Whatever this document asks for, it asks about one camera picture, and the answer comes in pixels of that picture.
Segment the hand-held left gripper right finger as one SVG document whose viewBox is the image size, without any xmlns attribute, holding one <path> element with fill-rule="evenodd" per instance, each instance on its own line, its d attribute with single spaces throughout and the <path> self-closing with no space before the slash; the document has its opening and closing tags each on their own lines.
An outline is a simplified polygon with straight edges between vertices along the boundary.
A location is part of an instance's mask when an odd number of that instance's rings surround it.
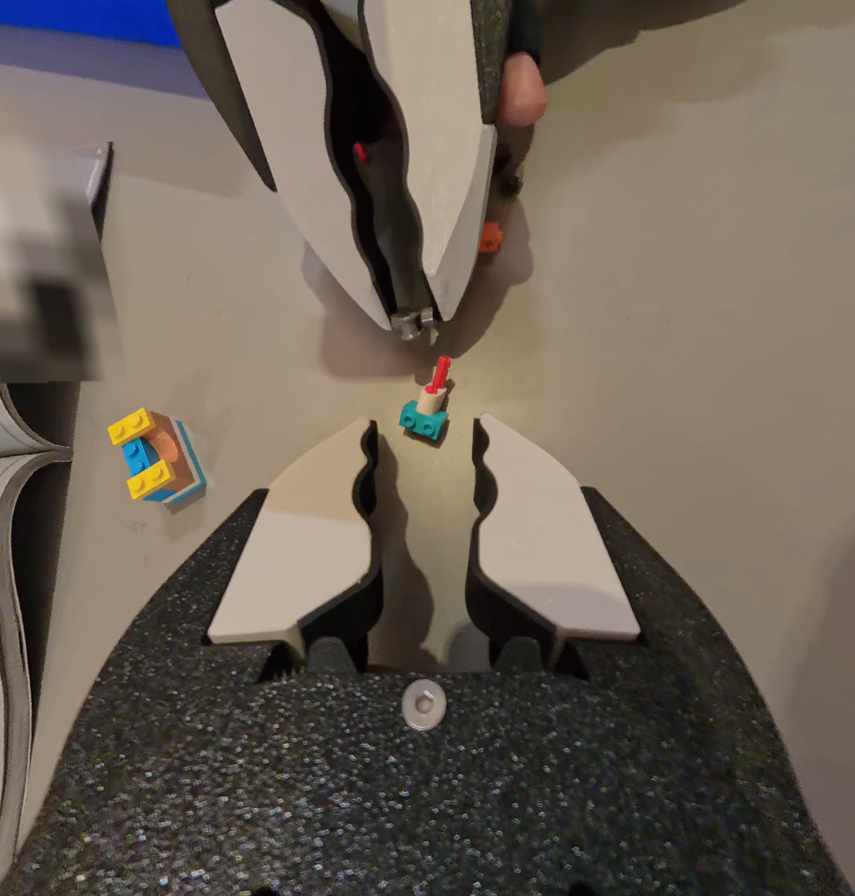
<svg viewBox="0 0 855 896">
<path fill-rule="evenodd" d="M 466 608 L 478 630 L 492 644 L 635 642 L 640 624 L 576 476 L 487 413 L 473 463 Z"/>
</svg>

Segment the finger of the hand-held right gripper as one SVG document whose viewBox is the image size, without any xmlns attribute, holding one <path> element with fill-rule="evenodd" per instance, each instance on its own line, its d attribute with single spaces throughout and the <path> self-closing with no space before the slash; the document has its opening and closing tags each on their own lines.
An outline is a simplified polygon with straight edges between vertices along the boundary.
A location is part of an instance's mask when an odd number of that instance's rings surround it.
<svg viewBox="0 0 855 896">
<path fill-rule="evenodd" d="M 401 115 L 421 266 L 450 321 L 477 263 L 496 144 L 482 118 L 471 5 L 365 1 L 361 25 Z"/>
<path fill-rule="evenodd" d="M 239 1 L 216 18 L 279 198 L 337 283 L 383 330 L 390 329 L 354 201 L 329 136 L 329 82 L 310 18 L 279 2 Z"/>
</svg>

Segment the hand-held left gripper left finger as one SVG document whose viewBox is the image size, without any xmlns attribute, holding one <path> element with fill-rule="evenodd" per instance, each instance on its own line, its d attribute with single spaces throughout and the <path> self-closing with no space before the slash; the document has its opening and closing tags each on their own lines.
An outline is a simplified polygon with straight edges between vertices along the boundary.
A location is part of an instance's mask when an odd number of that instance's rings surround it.
<svg viewBox="0 0 855 896">
<path fill-rule="evenodd" d="M 374 467 L 374 435 L 373 420 L 354 420 L 272 481 L 209 624 L 210 642 L 305 646 L 305 626 L 366 578 L 370 511 L 355 488 Z"/>
</svg>

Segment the teal brick with red pin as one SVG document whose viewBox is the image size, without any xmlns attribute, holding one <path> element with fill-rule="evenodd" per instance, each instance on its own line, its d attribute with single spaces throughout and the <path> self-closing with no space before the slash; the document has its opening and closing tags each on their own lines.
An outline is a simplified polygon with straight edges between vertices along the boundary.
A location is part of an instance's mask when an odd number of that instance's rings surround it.
<svg viewBox="0 0 855 896">
<path fill-rule="evenodd" d="M 421 388 L 418 397 L 402 407 L 399 425 L 406 434 L 434 445 L 439 444 L 449 418 L 446 405 L 451 365 L 450 357 L 439 357 L 431 379 Z"/>
</svg>

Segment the grey claw brick piece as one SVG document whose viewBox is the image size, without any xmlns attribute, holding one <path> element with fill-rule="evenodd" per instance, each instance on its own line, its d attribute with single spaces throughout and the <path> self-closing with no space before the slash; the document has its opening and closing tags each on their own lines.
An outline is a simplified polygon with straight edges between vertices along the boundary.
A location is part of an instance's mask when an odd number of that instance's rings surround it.
<svg viewBox="0 0 855 896">
<path fill-rule="evenodd" d="M 420 309 L 399 309 L 389 318 L 391 330 L 399 335 L 402 342 L 426 340 L 430 346 L 433 346 L 439 337 L 440 320 L 432 305 Z"/>
</svg>

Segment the grey instruction booklet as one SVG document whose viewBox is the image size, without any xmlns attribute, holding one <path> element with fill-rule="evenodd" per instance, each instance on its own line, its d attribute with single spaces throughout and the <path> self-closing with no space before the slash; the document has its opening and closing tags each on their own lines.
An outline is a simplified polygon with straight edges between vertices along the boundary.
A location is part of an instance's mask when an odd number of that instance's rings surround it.
<svg viewBox="0 0 855 896">
<path fill-rule="evenodd" d="M 100 246 L 113 156 L 111 141 L 63 151 L 0 136 L 0 881 L 33 736 L 14 516 L 37 473 L 71 461 L 70 398 L 100 378 L 115 333 Z"/>
</svg>

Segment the person's right hand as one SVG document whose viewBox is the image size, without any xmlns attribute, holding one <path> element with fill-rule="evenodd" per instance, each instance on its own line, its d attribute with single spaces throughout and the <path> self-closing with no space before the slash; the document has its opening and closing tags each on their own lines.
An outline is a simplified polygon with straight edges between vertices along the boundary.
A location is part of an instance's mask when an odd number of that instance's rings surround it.
<svg viewBox="0 0 855 896">
<path fill-rule="evenodd" d="M 543 116 L 547 91 L 533 56 L 518 52 L 506 57 L 500 77 L 496 124 L 500 128 L 530 128 Z"/>
</svg>

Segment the blue plastic bin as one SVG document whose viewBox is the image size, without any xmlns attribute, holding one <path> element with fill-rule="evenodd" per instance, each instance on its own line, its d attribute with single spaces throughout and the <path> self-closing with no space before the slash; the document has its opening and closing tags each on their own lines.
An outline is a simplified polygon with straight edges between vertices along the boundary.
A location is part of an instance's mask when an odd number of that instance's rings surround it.
<svg viewBox="0 0 855 896">
<path fill-rule="evenodd" d="M 0 9 L 0 27 L 177 49 L 180 41 L 162 2 L 55 10 Z"/>
</svg>

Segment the yellow blue brown brick assembly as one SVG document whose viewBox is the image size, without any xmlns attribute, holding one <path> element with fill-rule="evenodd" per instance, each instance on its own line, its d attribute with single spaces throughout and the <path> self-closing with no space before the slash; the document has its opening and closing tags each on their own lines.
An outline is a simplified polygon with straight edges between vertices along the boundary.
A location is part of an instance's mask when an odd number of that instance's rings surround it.
<svg viewBox="0 0 855 896">
<path fill-rule="evenodd" d="M 138 409 L 108 427 L 128 468 L 131 499 L 177 508 L 207 488 L 184 424 L 157 411 Z"/>
</svg>

